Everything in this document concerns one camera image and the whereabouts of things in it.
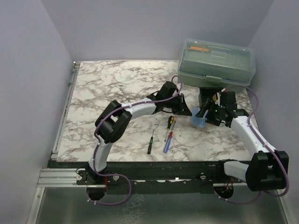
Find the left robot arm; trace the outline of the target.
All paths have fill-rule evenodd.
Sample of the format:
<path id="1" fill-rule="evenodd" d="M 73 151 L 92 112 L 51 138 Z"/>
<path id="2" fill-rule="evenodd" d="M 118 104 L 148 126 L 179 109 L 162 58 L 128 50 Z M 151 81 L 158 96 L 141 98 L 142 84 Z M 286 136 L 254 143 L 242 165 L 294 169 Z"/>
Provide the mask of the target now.
<path id="1" fill-rule="evenodd" d="M 181 90 L 173 82 L 167 81 L 160 90 L 134 103 L 110 102 L 95 121 L 94 136 L 98 143 L 89 161 L 91 170 L 87 174 L 88 180 L 93 184 L 103 181 L 102 170 L 107 167 L 112 145 L 122 137 L 131 120 L 154 115 L 165 108 L 170 109 L 174 115 L 191 116 Z"/>

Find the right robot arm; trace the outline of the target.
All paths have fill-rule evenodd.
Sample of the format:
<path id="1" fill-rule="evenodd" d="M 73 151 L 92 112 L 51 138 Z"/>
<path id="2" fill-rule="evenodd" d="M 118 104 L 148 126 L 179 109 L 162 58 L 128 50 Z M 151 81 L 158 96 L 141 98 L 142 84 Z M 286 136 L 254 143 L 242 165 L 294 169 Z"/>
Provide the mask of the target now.
<path id="1" fill-rule="evenodd" d="M 217 181 L 225 183 L 234 177 L 246 182 L 251 191 L 289 189 L 288 154 L 276 150 L 259 133 L 248 112 L 238 108 L 235 92 L 202 88 L 199 110 L 193 112 L 192 117 L 198 122 L 198 127 L 204 127 L 206 123 L 214 126 L 225 124 L 237 134 L 251 155 L 249 164 L 237 160 L 222 161 L 215 171 Z"/>

